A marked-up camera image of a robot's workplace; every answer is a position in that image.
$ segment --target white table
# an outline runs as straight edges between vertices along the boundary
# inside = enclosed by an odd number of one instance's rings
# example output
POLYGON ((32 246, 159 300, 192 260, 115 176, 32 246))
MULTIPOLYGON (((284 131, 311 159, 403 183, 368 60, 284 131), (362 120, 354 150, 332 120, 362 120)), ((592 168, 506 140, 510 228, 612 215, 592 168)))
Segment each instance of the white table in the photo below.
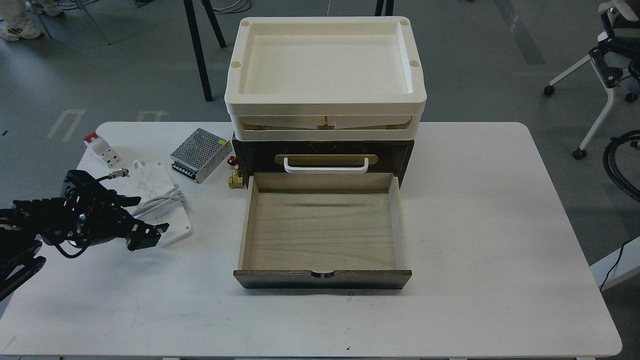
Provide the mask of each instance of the white table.
MULTIPOLYGON (((169 161, 197 127, 111 122, 98 134, 127 162, 169 161)), ((86 153, 79 168, 107 169, 86 153)), ((621 341, 525 126, 426 123, 401 188, 401 291, 245 290, 232 276, 246 190, 222 164, 204 184, 172 178, 193 232, 130 253, 78 259, 46 247, 44 269, 0 321, 6 355, 228 357, 612 356, 621 341)))

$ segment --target office chair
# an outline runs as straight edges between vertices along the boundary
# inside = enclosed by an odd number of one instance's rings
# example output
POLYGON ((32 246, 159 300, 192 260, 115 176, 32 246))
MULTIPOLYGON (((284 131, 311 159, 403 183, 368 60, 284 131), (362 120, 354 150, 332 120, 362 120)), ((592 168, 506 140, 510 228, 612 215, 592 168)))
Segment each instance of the office chair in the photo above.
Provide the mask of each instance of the office chair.
POLYGON ((605 31, 598 36, 598 46, 592 48, 587 56, 551 80, 544 89, 546 96, 553 95, 556 92, 554 85, 558 81, 591 60, 591 66, 598 74, 598 78, 607 92, 607 104, 591 126, 591 129, 589 129, 589 132, 587 132, 578 149, 573 152, 573 157, 576 160, 587 156, 587 145, 613 107, 615 100, 614 88, 616 86, 622 86, 628 91, 625 97, 626 101, 633 102, 638 99, 638 94, 640 94, 640 38, 617 37, 614 32, 614 28, 640 28, 640 22, 636 11, 634 11, 637 9, 640 9, 640 1, 638 0, 635 1, 635 4, 631 0, 627 2, 624 0, 611 0, 608 3, 601 4, 598 12, 601 14, 600 19, 605 31))

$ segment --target person's shoe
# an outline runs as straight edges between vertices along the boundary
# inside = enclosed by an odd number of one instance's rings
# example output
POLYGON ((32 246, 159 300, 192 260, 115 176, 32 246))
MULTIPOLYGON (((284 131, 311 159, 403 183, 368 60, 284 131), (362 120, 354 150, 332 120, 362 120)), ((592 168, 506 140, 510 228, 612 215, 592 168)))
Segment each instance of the person's shoe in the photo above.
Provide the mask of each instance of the person's shoe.
POLYGON ((46 13, 48 16, 60 16, 63 10, 53 1, 47 1, 45 4, 33 3, 33 9, 37 13, 46 13))
POLYGON ((36 38, 40 35, 42 35, 42 31, 36 28, 31 19, 27 19, 22 28, 9 28, 5 25, 0 29, 0 38, 4 41, 16 41, 21 38, 36 38))

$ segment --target robotic arm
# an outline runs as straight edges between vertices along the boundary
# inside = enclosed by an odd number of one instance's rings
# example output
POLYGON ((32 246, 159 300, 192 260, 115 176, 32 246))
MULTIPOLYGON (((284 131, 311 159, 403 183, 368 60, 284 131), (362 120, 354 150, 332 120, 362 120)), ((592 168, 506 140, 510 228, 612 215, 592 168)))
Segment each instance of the robotic arm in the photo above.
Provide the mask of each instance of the robotic arm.
POLYGON ((42 247, 38 235, 67 258, 114 238, 125 238, 131 251, 156 246, 169 224, 134 218, 124 208, 138 205, 140 197, 118 195, 100 184, 128 173, 120 169, 95 179, 83 170, 69 170, 60 197, 15 200, 10 209, 0 209, 0 300, 44 266, 46 259, 36 256, 42 247), (80 250, 68 254, 60 246, 65 241, 80 250))

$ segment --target white drawer handle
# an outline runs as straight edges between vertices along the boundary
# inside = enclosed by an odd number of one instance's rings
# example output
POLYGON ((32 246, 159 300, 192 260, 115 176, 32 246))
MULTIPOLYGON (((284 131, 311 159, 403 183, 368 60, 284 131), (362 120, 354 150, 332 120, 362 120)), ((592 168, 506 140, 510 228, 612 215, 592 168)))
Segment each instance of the white drawer handle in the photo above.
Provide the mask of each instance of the white drawer handle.
POLYGON ((284 158, 284 170, 290 174, 364 174, 368 168, 368 158, 364 158, 361 167, 292 167, 289 166, 289 158, 284 158))

